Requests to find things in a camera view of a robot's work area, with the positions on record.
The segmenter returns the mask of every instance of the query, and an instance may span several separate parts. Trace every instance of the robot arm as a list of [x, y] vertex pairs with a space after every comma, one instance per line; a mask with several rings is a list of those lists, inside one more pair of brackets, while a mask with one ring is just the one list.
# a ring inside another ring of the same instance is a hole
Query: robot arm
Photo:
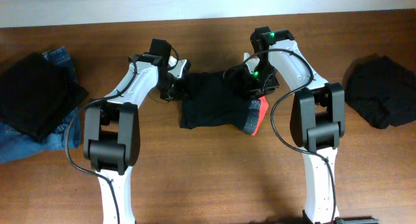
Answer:
[[[112, 181], [117, 200], [120, 223], [134, 224], [131, 208], [131, 172], [140, 152], [138, 108], [148, 92], [157, 87], [161, 98], [170, 101], [180, 98], [182, 74], [190, 67], [188, 60], [170, 56], [171, 46], [164, 40], [153, 39], [149, 53], [135, 55], [129, 69], [108, 96], [128, 89], [119, 97], [101, 106], [86, 110], [84, 128], [84, 157], [91, 161], [96, 173]], [[102, 125], [118, 122], [118, 132], [103, 131]], [[117, 223], [116, 207], [107, 182], [99, 178], [103, 201], [103, 223]]]
[[[256, 29], [251, 35], [255, 52], [285, 49], [301, 54], [293, 35], [287, 31], [271, 32], [268, 27]], [[269, 52], [246, 63], [251, 77], [247, 92], [260, 96], [274, 91], [276, 71], [279, 71], [291, 90], [307, 83], [311, 74], [297, 57], [286, 52]], [[313, 68], [312, 82], [295, 93], [291, 116], [291, 134], [294, 142], [304, 151], [318, 153], [326, 158], [334, 171], [339, 138], [345, 131], [344, 92], [340, 84], [329, 84]], [[315, 113], [315, 106], [326, 106], [323, 113]], [[304, 217], [308, 223], [329, 223], [332, 218], [332, 182], [326, 163], [314, 155], [303, 154], [305, 162], [307, 199]], [[339, 216], [335, 207], [335, 218]]]

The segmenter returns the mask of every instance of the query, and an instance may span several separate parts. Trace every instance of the black cable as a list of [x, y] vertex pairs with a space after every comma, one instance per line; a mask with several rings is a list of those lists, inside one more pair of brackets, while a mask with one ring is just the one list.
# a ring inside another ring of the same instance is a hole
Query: black cable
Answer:
[[170, 101], [166, 101], [165, 103], [162, 103], [162, 102], [160, 102], [160, 101], [158, 101], [158, 100], [156, 100], [156, 99], [152, 98], [152, 97], [150, 96], [150, 92], [148, 92], [148, 97], [149, 97], [152, 101], [154, 101], [154, 102], [156, 102], [156, 103], [159, 103], [159, 104], [162, 104], [162, 105], [169, 104], [169, 102], [170, 102]]
[[176, 56], [176, 63], [175, 63], [174, 66], [170, 67], [168, 69], [168, 71], [170, 71], [171, 69], [174, 69], [177, 66], [177, 63], [179, 62], [179, 53], [177, 53], [176, 49], [173, 46], [171, 46], [171, 47], [172, 47], [172, 50], [174, 51], [175, 56]]
[[[296, 54], [294, 51], [290, 51], [290, 50], [287, 50], [287, 49], [268, 49], [268, 50], [266, 50], [266, 51], [260, 51], [260, 52], [257, 52], [257, 53], [254, 53], [254, 54], [252, 54], [251, 56], [249, 56], [246, 60], [244, 60], [240, 65], [239, 65], [239, 68], [238, 69], [241, 69], [241, 68], [243, 68], [243, 65], [245, 65], [246, 63], [247, 63], [247, 61], [249, 61], [250, 59], [252, 59], [253, 57], [255, 57], [255, 56], [257, 56], [257, 55], [261, 55], [261, 54], [263, 54], [263, 53], [269, 53], [269, 52], [285, 52], [285, 53], [288, 53], [288, 54], [290, 54], [290, 55], [293, 55], [293, 56], [295, 56], [296, 58], [298, 58], [305, 66], [306, 66], [306, 68], [307, 68], [307, 70], [309, 71], [309, 80], [304, 84], [304, 85], [302, 85], [301, 87], [299, 87], [299, 88], [295, 88], [294, 90], [292, 90], [292, 91], [290, 91], [290, 92], [288, 92], [288, 93], [286, 93], [285, 95], [283, 95], [282, 97], [280, 97], [280, 99], [278, 99], [278, 101], [276, 101], [276, 103], [274, 103], [274, 105], [273, 105], [273, 108], [272, 108], [272, 111], [271, 111], [271, 113], [270, 113], [270, 122], [271, 122], [271, 124], [272, 124], [272, 128], [273, 128], [273, 131], [274, 131], [274, 134], [276, 134], [276, 136], [279, 138], [279, 140], [284, 144], [284, 145], [286, 145], [289, 149], [292, 149], [292, 150], [294, 150], [294, 151], [296, 151], [296, 152], [299, 152], [299, 153], [303, 153], [303, 154], [307, 154], [307, 155], [314, 155], [314, 156], [317, 156], [317, 157], [319, 157], [320, 159], [322, 159], [324, 162], [325, 162], [325, 164], [326, 164], [326, 167], [328, 168], [328, 173], [330, 174], [330, 178], [331, 178], [331, 185], [332, 185], [332, 195], [333, 195], [333, 210], [332, 210], [332, 218], [331, 218], [331, 221], [330, 221], [330, 224], [332, 224], [333, 223], [333, 219], [334, 219], [334, 217], [335, 217], [335, 211], [336, 211], [336, 208], [337, 208], [337, 198], [336, 198], [336, 195], [335, 195], [335, 181], [334, 181], [334, 178], [333, 178], [333, 173], [332, 173], [332, 169], [331, 169], [331, 166], [330, 166], [330, 163], [329, 163], [329, 161], [328, 161], [328, 159], [327, 158], [324, 158], [322, 155], [320, 155], [320, 154], [318, 154], [318, 153], [312, 153], [312, 152], [309, 152], [309, 151], [304, 151], [304, 150], [301, 150], [301, 149], [299, 149], [299, 148], [297, 148], [297, 147], [295, 147], [295, 146], [292, 146], [291, 144], [289, 144], [289, 143], [287, 143], [281, 136], [280, 136], [280, 134], [279, 134], [279, 132], [278, 132], [278, 130], [276, 129], [276, 125], [274, 124], [274, 112], [275, 112], [275, 110], [276, 110], [276, 107], [278, 107], [278, 105], [284, 100], [284, 99], [286, 99], [288, 96], [290, 96], [290, 95], [292, 95], [292, 94], [294, 94], [295, 92], [297, 92], [297, 91], [299, 91], [299, 90], [301, 90], [301, 89], [303, 89], [303, 88], [305, 88], [305, 87], [307, 87], [308, 85], [310, 85], [311, 83], [312, 83], [312, 81], [313, 81], [313, 71], [312, 71], [312, 68], [311, 68], [311, 66], [306, 62], [306, 60], [302, 57], [302, 56], [300, 56], [300, 55], [298, 55], [298, 54]], [[227, 69], [227, 70], [225, 70], [225, 72], [224, 72], [224, 74], [223, 74], [223, 77], [225, 77], [225, 74], [226, 74], [226, 72], [229, 70], [229, 69]]]
[[75, 168], [75, 169], [78, 169], [79, 171], [82, 171], [82, 172], [84, 172], [84, 173], [87, 173], [87, 174], [89, 174], [89, 175], [93, 175], [93, 176], [96, 176], [96, 177], [99, 177], [99, 178], [101, 178], [101, 179], [103, 179], [103, 180], [105, 180], [106, 182], [107, 182], [107, 184], [109, 185], [109, 187], [110, 187], [110, 190], [111, 190], [111, 195], [112, 195], [112, 199], [113, 199], [113, 201], [114, 201], [114, 205], [115, 205], [115, 207], [116, 207], [116, 213], [117, 213], [117, 224], [120, 224], [120, 212], [119, 212], [119, 210], [118, 210], [118, 205], [117, 205], [117, 199], [116, 199], [116, 194], [114, 193], [114, 188], [113, 188], [113, 186], [112, 186], [112, 184], [111, 184], [111, 180], [109, 180], [108, 178], [106, 178], [106, 177], [104, 177], [103, 175], [100, 175], [99, 173], [95, 173], [95, 172], [93, 172], [93, 171], [90, 171], [90, 170], [87, 170], [87, 169], [84, 169], [84, 168], [81, 168], [81, 167], [79, 167], [77, 164], [75, 164], [74, 162], [73, 162], [73, 160], [72, 160], [72, 158], [71, 158], [71, 156], [70, 156], [70, 148], [69, 148], [69, 142], [70, 142], [70, 131], [71, 131], [71, 129], [72, 129], [72, 127], [73, 127], [73, 124], [75, 123], [75, 120], [77, 119], [77, 117], [79, 116], [79, 114], [82, 112], [82, 111], [84, 111], [85, 109], [87, 109], [88, 107], [91, 107], [91, 106], [96, 106], [96, 105], [99, 105], [99, 104], [101, 104], [101, 103], [104, 103], [105, 101], [107, 101], [107, 100], [109, 100], [109, 99], [113, 99], [113, 98], [116, 98], [116, 97], [119, 97], [119, 96], [121, 96], [125, 91], [127, 91], [127, 89], [130, 87], [130, 85], [133, 83], [133, 81], [134, 81], [134, 79], [136, 78], [136, 75], [137, 75], [137, 65], [136, 65], [136, 62], [131, 58], [131, 57], [129, 57], [129, 62], [132, 62], [133, 63], [133, 65], [134, 65], [134, 67], [135, 67], [135, 70], [134, 70], [134, 72], [133, 72], [133, 77], [131, 77], [131, 80], [129, 81], [129, 83], [123, 88], [123, 90], [122, 91], [118, 91], [117, 90], [117, 94], [115, 94], [115, 95], [112, 95], [112, 96], [109, 96], [109, 97], [102, 97], [102, 98], [99, 98], [99, 99], [95, 99], [95, 100], [93, 100], [93, 101], [90, 101], [90, 102], [88, 102], [87, 104], [85, 104], [85, 105], [83, 105], [82, 107], [80, 107], [79, 108], [79, 110], [75, 113], [75, 115], [72, 117], [72, 119], [71, 119], [71, 121], [70, 121], [70, 124], [68, 125], [68, 129], [66, 130], [66, 132], [65, 132], [65, 137], [64, 137], [64, 139], [65, 139], [65, 141], [64, 141], [64, 146], [65, 146], [65, 152], [66, 152], [66, 157], [68, 158], [68, 160], [69, 160], [69, 162], [70, 162], [70, 164]]
[[227, 75], [227, 72], [229, 71], [229, 70], [232, 70], [232, 69], [240, 69], [240, 64], [239, 65], [235, 65], [235, 66], [232, 66], [232, 67], [230, 67], [230, 68], [228, 68], [227, 70], [225, 70], [224, 72], [223, 72], [223, 74], [222, 74], [222, 78], [223, 79], [225, 79], [226, 78], [226, 75]]

